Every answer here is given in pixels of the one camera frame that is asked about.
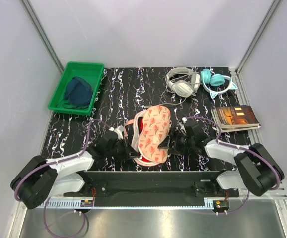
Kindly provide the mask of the red bra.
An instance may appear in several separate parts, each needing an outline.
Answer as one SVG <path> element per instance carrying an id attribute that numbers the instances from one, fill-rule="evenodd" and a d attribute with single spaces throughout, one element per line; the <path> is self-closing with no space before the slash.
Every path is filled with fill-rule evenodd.
<path id="1" fill-rule="evenodd" d="M 140 164 L 144 166 L 152 166 L 155 161 L 152 160 L 156 149 L 153 147 L 153 134 L 148 128 L 147 123 L 143 122 L 143 118 L 138 119 L 138 140 L 137 148 L 141 155 Z"/>

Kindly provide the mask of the pink mesh laundry bag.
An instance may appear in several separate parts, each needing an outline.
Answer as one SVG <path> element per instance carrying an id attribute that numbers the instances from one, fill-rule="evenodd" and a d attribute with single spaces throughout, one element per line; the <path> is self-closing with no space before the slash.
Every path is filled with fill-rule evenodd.
<path id="1" fill-rule="evenodd" d="M 168 149 L 158 149 L 158 145 L 168 136 L 170 131 L 170 119 L 171 112 L 169 108 L 163 105 L 152 106 L 146 110 L 140 111 L 134 117 L 134 119 L 128 121 L 124 127 L 124 138 L 131 140 L 131 146 L 138 152 L 137 140 L 138 140 L 138 119 L 143 118 L 143 122 L 147 123 L 148 128 L 153 134 L 153 147 L 156 149 L 152 160 L 155 164 L 152 166 L 157 166 L 166 162 L 168 158 Z"/>

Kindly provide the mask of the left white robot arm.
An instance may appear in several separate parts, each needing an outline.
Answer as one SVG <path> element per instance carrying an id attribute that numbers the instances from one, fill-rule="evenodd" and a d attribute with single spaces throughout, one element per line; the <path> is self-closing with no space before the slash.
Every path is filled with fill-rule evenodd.
<path id="1" fill-rule="evenodd" d="M 81 151 L 58 159 L 33 157 L 12 180 L 16 200 L 34 209 L 54 196 L 91 196 L 96 188 L 86 172 L 106 158 L 130 160 L 139 156 L 137 133 L 108 131 Z"/>

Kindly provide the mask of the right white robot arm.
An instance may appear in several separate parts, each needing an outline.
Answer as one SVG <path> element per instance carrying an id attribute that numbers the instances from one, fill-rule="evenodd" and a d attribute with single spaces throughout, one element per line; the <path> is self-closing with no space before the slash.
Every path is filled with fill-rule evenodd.
<path id="1" fill-rule="evenodd" d="M 262 196 L 277 188 L 285 178 L 280 166 L 262 144 L 241 146 L 219 141 L 202 132 L 196 121 L 172 127 L 158 148 L 176 155 L 195 152 L 236 165 L 237 170 L 219 172 L 210 184 L 211 193 L 218 197 L 229 189 L 246 189 L 255 196 Z"/>

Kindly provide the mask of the navy blue bra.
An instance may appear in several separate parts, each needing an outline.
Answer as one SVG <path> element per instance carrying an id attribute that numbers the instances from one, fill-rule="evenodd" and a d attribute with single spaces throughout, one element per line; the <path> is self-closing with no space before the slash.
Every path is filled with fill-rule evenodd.
<path id="1" fill-rule="evenodd" d="M 63 107 L 66 109 L 86 109 L 93 96 L 91 85 L 83 78 L 75 76 L 66 85 Z"/>

